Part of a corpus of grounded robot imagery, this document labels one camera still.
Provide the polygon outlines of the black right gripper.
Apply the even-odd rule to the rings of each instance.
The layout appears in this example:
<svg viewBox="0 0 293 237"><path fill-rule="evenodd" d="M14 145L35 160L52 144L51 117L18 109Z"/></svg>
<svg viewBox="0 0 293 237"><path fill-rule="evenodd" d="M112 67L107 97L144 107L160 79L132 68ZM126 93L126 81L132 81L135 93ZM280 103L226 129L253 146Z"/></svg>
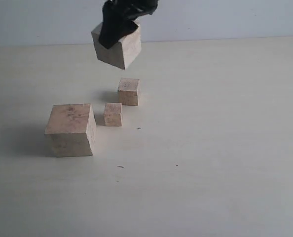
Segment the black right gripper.
<svg viewBox="0 0 293 237"><path fill-rule="evenodd" d="M152 15L158 8L158 0L107 0L102 9L103 23L99 43L110 49L121 38L136 31L135 20L144 15Z"/></svg>

